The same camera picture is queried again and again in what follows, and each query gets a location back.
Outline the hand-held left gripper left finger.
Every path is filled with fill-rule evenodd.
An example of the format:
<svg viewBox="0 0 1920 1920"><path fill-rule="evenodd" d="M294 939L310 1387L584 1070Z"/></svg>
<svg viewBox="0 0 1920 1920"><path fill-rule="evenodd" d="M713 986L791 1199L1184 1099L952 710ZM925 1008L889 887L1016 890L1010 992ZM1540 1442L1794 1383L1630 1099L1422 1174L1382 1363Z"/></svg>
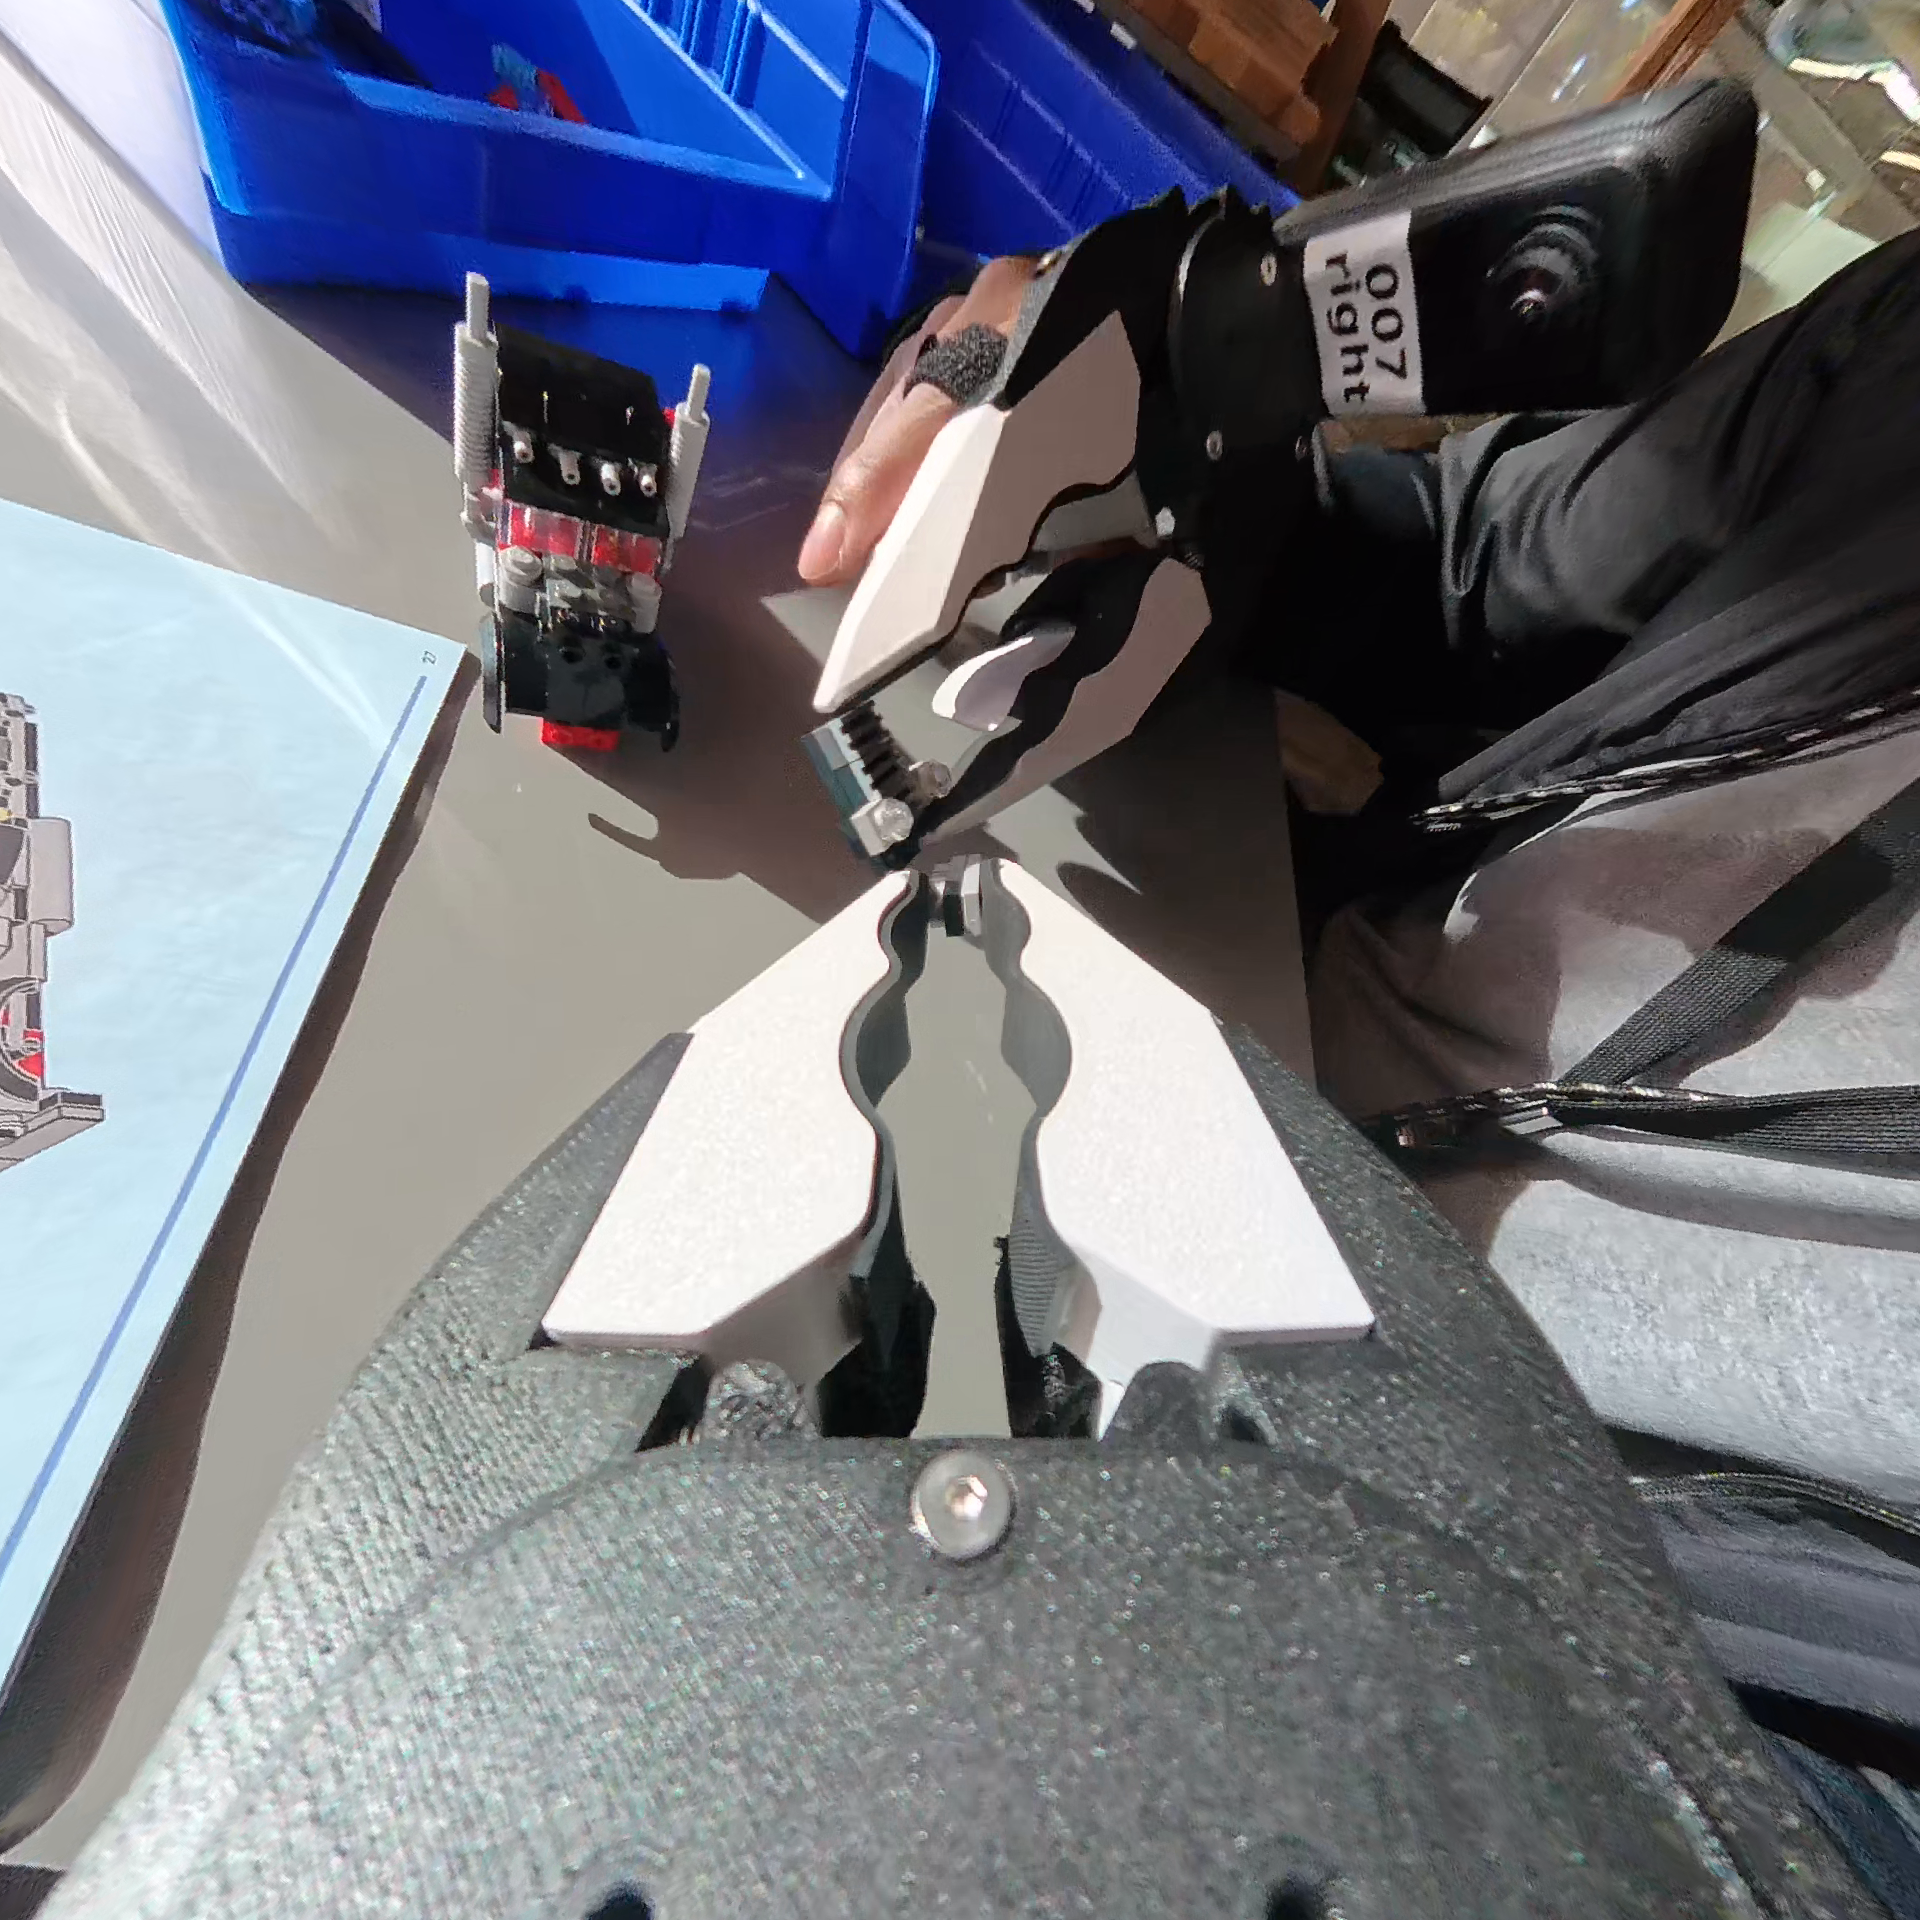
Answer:
<svg viewBox="0 0 1920 1920"><path fill-rule="evenodd" d="M765 1361L821 1382L852 1352L842 1295L879 1140L849 1090L856 1008L896 975L909 878L878 881L693 1024L542 1332L581 1352Z"/></svg>

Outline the loose toy bricks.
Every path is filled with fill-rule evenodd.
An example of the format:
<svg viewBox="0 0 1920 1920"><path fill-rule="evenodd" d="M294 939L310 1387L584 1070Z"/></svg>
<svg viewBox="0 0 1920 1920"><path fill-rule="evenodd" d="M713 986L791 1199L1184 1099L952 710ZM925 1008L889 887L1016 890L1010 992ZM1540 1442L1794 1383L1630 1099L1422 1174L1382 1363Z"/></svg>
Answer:
<svg viewBox="0 0 1920 1920"><path fill-rule="evenodd" d="M194 9L232 39L276 57L322 63L367 80L438 91L440 88L383 35L375 4L351 2L198 2ZM488 52L493 86L487 103L570 127L584 115L561 83L498 42Z"/></svg>

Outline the grey desk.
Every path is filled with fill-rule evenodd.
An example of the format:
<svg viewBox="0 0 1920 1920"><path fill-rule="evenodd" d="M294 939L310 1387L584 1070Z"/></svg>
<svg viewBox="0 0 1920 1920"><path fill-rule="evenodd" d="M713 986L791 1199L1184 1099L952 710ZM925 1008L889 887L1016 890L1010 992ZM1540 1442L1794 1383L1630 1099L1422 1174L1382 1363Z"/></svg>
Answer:
<svg viewBox="0 0 1920 1920"><path fill-rule="evenodd" d="M5 46L5 497L468 646L454 305L248 292ZM631 1070L862 884L800 752L834 602L794 555L871 372L782 286L759 313L561 306L561 339L713 371L666 587L663 756L495 737L474 676L383 846L165 1356L151 1529L98 1616L79 1759L10 1866L71 1866L222 1634L310 1436L426 1266Z"/></svg>

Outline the blue plastic bin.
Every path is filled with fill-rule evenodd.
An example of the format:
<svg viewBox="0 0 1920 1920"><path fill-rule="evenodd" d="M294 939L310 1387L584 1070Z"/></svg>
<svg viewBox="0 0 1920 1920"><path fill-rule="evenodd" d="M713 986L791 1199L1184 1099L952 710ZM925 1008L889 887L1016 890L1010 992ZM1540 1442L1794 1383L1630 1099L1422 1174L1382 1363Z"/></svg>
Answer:
<svg viewBox="0 0 1920 1920"><path fill-rule="evenodd" d="M1177 187L1294 194L1092 4L909 2L938 63L920 243L938 257L1061 244Z"/></svg>
<svg viewBox="0 0 1920 1920"><path fill-rule="evenodd" d="M239 282L751 311L780 278L852 354L904 311L938 63L900 4L375 4L438 91L159 11ZM584 127L493 108L498 42Z"/></svg>

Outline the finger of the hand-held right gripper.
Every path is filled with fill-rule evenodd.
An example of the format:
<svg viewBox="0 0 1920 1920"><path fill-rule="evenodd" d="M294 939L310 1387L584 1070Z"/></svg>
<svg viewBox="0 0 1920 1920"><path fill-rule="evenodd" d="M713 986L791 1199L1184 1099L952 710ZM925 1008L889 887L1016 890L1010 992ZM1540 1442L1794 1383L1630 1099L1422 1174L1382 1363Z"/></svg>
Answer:
<svg viewBox="0 0 1920 1920"><path fill-rule="evenodd" d="M1033 544L1145 539L1137 403L1135 352L1109 315L1014 404L951 419L848 600L813 711L842 713L934 652Z"/></svg>
<svg viewBox="0 0 1920 1920"><path fill-rule="evenodd" d="M930 710L975 746L920 808L896 864L937 858L1125 742L1209 622L1202 574L1182 561L1068 561L1040 577L932 692Z"/></svg>

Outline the person's grey hoodie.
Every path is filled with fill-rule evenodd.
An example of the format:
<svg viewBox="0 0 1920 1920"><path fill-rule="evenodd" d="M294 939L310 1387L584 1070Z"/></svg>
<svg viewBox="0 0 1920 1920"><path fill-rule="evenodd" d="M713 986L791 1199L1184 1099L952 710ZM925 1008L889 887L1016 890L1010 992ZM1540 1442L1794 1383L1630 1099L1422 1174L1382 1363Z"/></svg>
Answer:
<svg viewBox="0 0 1920 1920"><path fill-rule="evenodd" d="M1914 1502L1914 742L1510 830L1338 907L1353 1118L1548 1095L1414 1153L1613 1426Z"/></svg>

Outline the blue instruction booklet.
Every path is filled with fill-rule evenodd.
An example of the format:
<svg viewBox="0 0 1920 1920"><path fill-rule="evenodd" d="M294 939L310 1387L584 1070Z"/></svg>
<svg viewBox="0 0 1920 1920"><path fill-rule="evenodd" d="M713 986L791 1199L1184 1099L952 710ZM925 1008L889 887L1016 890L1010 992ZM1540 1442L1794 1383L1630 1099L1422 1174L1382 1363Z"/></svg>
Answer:
<svg viewBox="0 0 1920 1920"><path fill-rule="evenodd" d="M2 550L9 1662L464 649L16 503Z"/></svg>

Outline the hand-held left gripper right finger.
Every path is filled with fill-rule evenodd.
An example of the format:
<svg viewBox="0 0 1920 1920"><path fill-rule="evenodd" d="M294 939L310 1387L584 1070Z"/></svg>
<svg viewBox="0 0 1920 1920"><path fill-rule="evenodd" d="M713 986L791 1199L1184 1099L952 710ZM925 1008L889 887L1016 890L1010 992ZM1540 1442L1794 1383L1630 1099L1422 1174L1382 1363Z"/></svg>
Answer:
<svg viewBox="0 0 1920 1920"><path fill-rule="evenodd" d="M1000 1057L1033 1102L1007 1249L1044 1434L1104 1436L1135 1376L1369 1338L1376 1318L1207 1006L1016 864L977 866Z"/></svg>

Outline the small grey grille brick assembly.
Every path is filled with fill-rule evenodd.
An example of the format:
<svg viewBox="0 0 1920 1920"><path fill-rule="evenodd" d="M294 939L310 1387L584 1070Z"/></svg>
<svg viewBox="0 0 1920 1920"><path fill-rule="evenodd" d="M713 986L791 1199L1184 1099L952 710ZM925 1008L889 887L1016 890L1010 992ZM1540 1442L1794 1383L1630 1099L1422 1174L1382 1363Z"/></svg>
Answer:
<svg viewBox="0 0 1920 1920"><path fill-rule="evenodd" d="M952 771L914 759L871 699L806 732L801 750L858 858L896 871L920 849L920 815L946 801Z"/></svg>

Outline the person's right hand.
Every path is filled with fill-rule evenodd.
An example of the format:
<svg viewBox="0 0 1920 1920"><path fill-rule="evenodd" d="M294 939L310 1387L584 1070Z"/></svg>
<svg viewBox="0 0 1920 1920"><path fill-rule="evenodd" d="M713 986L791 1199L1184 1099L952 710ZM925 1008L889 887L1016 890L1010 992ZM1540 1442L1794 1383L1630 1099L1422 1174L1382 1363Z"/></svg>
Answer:
<svg viewBox="0 0 1920 1920"><path fill-rule="evenodd" d="M969 330L1007 339L1026 286L1052 258L1052 251L991 258L965 290L946 292L896 330L893 348L848 427L801 539L797 567L806 587L856 582L930 447L960 409L960 400L919 379L922 348Z"/></svg>

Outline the black red toy truck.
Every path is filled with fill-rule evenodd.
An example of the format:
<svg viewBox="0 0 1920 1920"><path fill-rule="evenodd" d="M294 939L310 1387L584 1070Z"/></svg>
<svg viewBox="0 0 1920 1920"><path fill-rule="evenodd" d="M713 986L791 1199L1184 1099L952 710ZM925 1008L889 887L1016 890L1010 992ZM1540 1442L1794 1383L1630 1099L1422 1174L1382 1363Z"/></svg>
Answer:
<svg viewBox="0 0 1920 1920"><path fill-rule="evenodd" d="M495 324L468 273L453 332L453 471L481 611L481 711L560 752L680 738L657 631L710 434L708 367L678 403L612 359Z"/></svg>

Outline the person's right forearm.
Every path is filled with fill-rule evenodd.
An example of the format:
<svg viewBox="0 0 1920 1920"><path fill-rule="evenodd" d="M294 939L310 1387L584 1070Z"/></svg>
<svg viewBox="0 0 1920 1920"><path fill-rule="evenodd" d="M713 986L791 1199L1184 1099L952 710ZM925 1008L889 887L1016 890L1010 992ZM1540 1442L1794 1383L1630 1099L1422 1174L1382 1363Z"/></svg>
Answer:
<svg viewBox="0 0 1920 1920"><path fill-rule="evenodd" d="M1377 743L1498 742L1809 570L1917 587L1914 431L1908 232L1636 404L1317 456L1260 665Z"/></svg>

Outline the person's black jacket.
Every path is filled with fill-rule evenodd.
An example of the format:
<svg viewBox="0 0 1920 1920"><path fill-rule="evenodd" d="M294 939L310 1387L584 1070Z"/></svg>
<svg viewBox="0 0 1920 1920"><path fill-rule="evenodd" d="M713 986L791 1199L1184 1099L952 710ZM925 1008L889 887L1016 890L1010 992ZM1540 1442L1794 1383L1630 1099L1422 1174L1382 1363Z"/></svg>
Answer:
<svg viewBox="0 0 1920 1920"><path fill-rule="evenodd" d="M1910 688L1914 564L1886 577L1809 570L1613 663L1453 769L1436 802L1711 752Z"/></svg>

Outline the patterned hoodie drawstring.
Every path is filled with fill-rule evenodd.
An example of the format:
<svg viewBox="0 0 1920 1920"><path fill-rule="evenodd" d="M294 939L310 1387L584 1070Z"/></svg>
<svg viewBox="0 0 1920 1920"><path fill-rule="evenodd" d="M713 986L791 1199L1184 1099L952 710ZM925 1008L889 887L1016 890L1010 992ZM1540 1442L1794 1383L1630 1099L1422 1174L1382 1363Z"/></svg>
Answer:
<svg viewBox="0 0 1920 1920"><path fill-rule="evenodd" d="M1564 802L1656 798L1784 763L1832 756L1864 746L1872 737L1912 732L1914 728L1917 692L1910 688L1900 699L1862 705L1820 726L1769 728L1711 752L1688 752L1676 759L1653 759L1524 790L1436 802L1414 812L1410 823L1422 832L1463 832L1477 826L1516 822Z"/></svg>

